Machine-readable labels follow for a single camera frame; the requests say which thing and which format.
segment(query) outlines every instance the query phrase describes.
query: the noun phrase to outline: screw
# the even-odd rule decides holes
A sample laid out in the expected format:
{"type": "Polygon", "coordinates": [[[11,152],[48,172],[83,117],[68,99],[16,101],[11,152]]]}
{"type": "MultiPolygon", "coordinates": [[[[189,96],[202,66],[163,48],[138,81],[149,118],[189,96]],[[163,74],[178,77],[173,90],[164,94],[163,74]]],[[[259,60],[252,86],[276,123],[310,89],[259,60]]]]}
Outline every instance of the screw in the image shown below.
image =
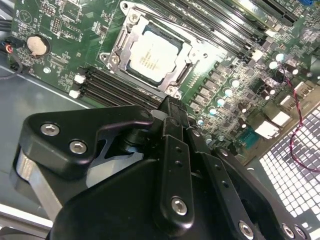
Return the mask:
{"type": "Polygon", "coordinates": [[[249,240],[254,239],[254,232],[251,230],[248,224],[246,224],[244,221],[239,222],[239,229],[247,239],[249,240]]]}
{"type": "Polygon", "coordinates": [[[146,119],[148,119],[150,116],[146,111],[141,110],[140,111],[141,116],[145,117],[146,119]]]}
{"type": "Polygon", "coordinates": [[[302,230],[300,229],[300,227],[294,226],[294,229],[296,230],[296,232],[297,232],[303,239],[307,239],[304,231],[302,231],[302,230]]]}
{"type": "Polygon", "coordinates": [[[187,214],[187,205],[180,198],[175,197],[172,199],[171,206],[178,215],[184,216],[187,214]]]}
{"type": "Polygon", "coordinates": [[[73,141],[69,145],[71,152],[74,154],[84,154],[87,151],[87,146],[81,141],[73,141]]]}
{"type": "Polygon", "coordinates": [[[193,134],[196,135],[197,137],[200,137],[200,133],[196,130],[192,130],[193,134]]]}
{"type": "Polygon", "coordinates": [[[283,227],[283,230],[285,232],[285,234],[291,238],[291,239],[294,239],[295,238],[295,234],[294,232],[285,224],[282,224],[282,227],[283,227]]]}
{"type": "Polygon", "coordinates": [[[43,124],[40,127],[40,130],[44,135],[51,136],[51,137],[56,136],[60,133],[59,127],[57,125],[52,124],[52,123],[43,124]]]}
{"type": "Polygon", "coordinates": [[[139,16],[137,14],[133,13],[129,16],[129,21],[133,24],[136,24],[138,20],[139,20],[139,16]]]}
{"type": "Polygon", "coordinates": [[[111,61],[114,63],[114,64],[117,64],[119,62],[119,57],[118,56],[113,56],[111,58],[111,61]]]}
{"type": "Polygon", "coordinates": [[[227,157],[228,153],[224,149],[220,149],[220,152],[222,153],[223,156],[227,157]]]}
{"type": "Polygon", "coordinates": [[[45,67],[43,68],[43,72],[44,72],[45,74],[49,74],[49,73],[51,73],[51,69],[50,69],[49,67],[45,66],[45,67]]]}

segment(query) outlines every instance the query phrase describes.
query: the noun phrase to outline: motherboard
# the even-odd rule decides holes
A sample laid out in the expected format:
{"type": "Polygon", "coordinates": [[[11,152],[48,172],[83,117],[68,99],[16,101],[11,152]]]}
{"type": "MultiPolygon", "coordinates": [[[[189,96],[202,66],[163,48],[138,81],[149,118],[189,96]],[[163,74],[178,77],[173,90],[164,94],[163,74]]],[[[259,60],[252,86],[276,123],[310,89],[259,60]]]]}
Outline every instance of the motherboard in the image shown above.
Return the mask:
{"type": "Polygon", "coordinates": [[[269,141],[320,81],[312,0],[19,0],[11,36],[28,74],[93,107],[170,95],[210,146],[269,141]]]}

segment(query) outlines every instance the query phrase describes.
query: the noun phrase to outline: cpu socket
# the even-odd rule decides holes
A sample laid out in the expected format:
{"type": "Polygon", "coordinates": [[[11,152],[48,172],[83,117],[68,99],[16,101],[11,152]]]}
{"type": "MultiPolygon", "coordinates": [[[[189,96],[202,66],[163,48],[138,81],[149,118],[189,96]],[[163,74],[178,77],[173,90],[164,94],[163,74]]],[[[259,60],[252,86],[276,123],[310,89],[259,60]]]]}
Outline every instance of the cpu socket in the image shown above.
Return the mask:
{"type": "Polygon", "coordinates": [[[120,6],[125,21],[112,51],[101,53],[100,60],[115,74],[180,98],[179,85],[203,58],[201,43],[145,5],[122,1],[120,6]]]}

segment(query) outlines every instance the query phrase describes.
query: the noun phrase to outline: mounting hole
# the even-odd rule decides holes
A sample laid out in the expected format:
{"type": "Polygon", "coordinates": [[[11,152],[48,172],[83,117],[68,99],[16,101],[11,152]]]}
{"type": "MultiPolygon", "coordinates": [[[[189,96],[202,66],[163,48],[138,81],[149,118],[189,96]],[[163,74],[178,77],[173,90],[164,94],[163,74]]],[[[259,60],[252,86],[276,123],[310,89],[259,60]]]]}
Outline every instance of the mounting hole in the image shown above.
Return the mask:
{"type": "Polygon", "coordinates": [[[176,147],[175,147],[175,150],[176,150],[178,153],[182,153],[181,148],[180,148],[180,147],[178,147],[178,146],[176,146],[176,147]]]}
{"type": "Polygon", "coordinates": [[[175,163],[175,165],[177,165],[179,168],[182,168],[182,166],[183,166],[182,162],[180,162],[180,161],[175,161],[174,163],[175,163]]]}
{"type": "Polygon", "coordinates": [[[100,57],[101,57],[101,60],[102,60],[102,61],[107,60],[107,55],[105,55],[105,54],[101,54],[101,56],[100,56],[100,57]]]}
{"type": "Polygon", "coordinates": [[[215,169],[217,169],[218,171],[221,171],[221,167],[219,165],[214,165],[215,169]]]}
{"type": "Polygon", "coordinates": [[[228,189],[229,188],[229,184],[226,181],[222,181],[223,186],[228,189]]]}

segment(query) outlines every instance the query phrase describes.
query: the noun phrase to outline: perforated metal grille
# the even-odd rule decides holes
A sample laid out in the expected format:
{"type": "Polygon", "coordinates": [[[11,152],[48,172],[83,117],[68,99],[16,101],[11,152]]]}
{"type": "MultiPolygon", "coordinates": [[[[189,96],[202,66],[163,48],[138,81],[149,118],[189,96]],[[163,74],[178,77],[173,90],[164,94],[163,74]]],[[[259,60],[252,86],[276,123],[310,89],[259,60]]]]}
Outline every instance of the perforated metal grille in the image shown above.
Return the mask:
{"type": "MultiPolygon", "coordinates": [[[[320,168],[320,107],[308,115],[303,124],[294,141],[294,152],[309,168],[320,168]]],[[[320,221],[320,174],[303,169],[291,159],[292,133],[280,140],[260,163],[293,217],[311,209],[320,221]]]]}

